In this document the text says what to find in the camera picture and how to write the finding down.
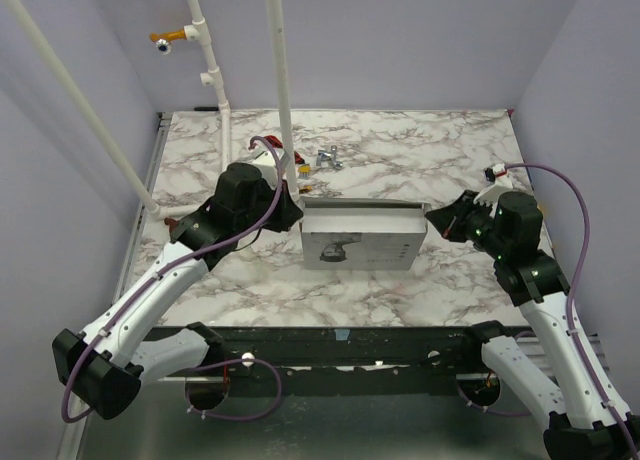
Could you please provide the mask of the white hair clipper kit box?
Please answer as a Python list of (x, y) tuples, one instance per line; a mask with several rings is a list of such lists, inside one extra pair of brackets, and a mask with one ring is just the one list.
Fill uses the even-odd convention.
[(304, 199), (307, 270), (407, 271), (428, 231), (431, 205), (394, 199)]

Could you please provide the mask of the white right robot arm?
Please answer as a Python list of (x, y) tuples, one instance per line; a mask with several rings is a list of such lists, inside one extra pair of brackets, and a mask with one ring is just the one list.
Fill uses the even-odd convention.
[(460, 359), (469, 370), (487, 367), (517, 395), (543, 432), (552, 459), (636, 459), (639, 418), (611, 385), (577, 312), (557, 261), (539, 247), (543, 216), (536, 200), (510, 191), (495, 207), (465, 191), (426, 219), (446, 240), (471, 242), (494, 261), (496, 279), (541, 346), (545, 374), (496, 322), (467, 329)]

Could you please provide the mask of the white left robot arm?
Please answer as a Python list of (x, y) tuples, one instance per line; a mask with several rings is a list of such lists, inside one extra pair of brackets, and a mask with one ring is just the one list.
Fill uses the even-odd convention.
[(263, 230), (287, 232), (302, 216), (287, 191), (280, 162), (231, 164), (213, 196), (179, 220), (133, 287), (79, 332), (63, 329), (54, 338), (56, 372), (65, 387), (63, 421), (76, 423), (92, 413), (110, 420), (150, 381), (186, 369), (214, 373), (222, 352), (206, 327), (184, 327), (158, 346), (147, 335), (242, 239)]

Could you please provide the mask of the chrome faucet fitting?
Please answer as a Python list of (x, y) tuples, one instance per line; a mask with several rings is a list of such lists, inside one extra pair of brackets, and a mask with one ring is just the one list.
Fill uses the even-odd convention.
[(315, 165), (320, 168), (323, 165), (329, 165), (335, 170), (343, 168), (343, 163), (338, 159), (338, 147), (331, 145), (328, 149), (320, 149), (316, 154)]

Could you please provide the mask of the red black utility knife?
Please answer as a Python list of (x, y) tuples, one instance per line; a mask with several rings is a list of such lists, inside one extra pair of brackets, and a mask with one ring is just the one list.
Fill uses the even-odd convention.
[[(274, 148), (278, 148), (278, 149), (283, 149), (283, 143), (282, 141), (274, 136), (274, 135), (266, 135), (265, 139), (274, 147)], [(297, 152), (294, 152), (294, 159), (295, 159), (295, 164), (296, 165), (304, 165), (306, 163), (305, 159)]]

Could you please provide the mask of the brown garden faucet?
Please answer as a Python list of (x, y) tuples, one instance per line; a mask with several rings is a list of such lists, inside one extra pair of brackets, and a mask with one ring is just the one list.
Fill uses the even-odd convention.
[(165, 218), (164, 224), (168, 226), (170, 230), (172, 230), (177, 226), (178, 222), (173, 218)]

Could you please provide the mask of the orange faucet on pipe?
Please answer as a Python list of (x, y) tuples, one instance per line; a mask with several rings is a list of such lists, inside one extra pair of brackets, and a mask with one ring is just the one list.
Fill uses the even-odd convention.
[(172, 43), (187, 40), (187, 35), (184, 29), (180, 29), (163, 33), (150, 33), (149, 40), (161, 54), (167, 55), (171, 52)]

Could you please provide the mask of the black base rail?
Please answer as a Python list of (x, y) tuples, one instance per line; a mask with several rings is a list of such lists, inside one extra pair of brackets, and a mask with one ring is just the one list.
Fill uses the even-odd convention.
[(466, 353), (462, 328), (216, 327), (205, 371), (182, 370), (198, 400), (232, 396), (455, 396), (495, 403), (501, 386)]

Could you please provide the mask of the white PVC pipe frame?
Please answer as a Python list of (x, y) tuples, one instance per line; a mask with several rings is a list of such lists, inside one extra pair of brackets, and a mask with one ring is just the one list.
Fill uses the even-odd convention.
[[(101, 143), (103, 149), (124, 175), (129, 185), (134, 189), (134, 192), (139, 200), (141, 200), (146, 212), (156, 219), (164, 219), (167, 217), (185, 215), (195, 210), (196, 207), (194, 205), (179, 207), (162, 206), (152, 198), (152, 194), (149, 193), (148, 188), (143, 185), (138, 175), (134, 172), (133, 167), (125, 158), (124, 153), (117, 145), (109, 130), (92, 108), (70, 72), (62, 60), (57, 56), (54, 49), (21, 0), (1, 1), (13, 14), (15, 20), (23, 29), (26, 37), (31, 41), (45, 65), (65, 90), (79, 114), (84, 118), (86, 124), (97, 137), (97, 140)], [(196, 41), (201, 47), (207, 66), (207, 70), (200, 74), (201, 83), (204, 86), (209, 86), (215, 89), (217, 106), (221, 119), (221, 165), (226, 167), (231, 162), (231, 107), (225, 92), (223, 75), (217, 63), (212, 46), (210, 29), (207, 24), (206, 17), (203, 14), (200, 2), (199, 0), (186, 0), (186, 2), (191, 14), (191, 23), (181, 29), (184, 29), (186, 32), (186, 41)], [(280, 133), (284, 146), (283, 149), (290, 157), (289, 163), (286, 167), (285, 178), (287, 180), (288, 192), (292, 199), (297, 201), (300, 198), (300, 194), (297, 185), (294, 161), (294, 141), (289, 99), (290, 90), (282, 0), (265, 0), (265, 6), (276, 74)]]

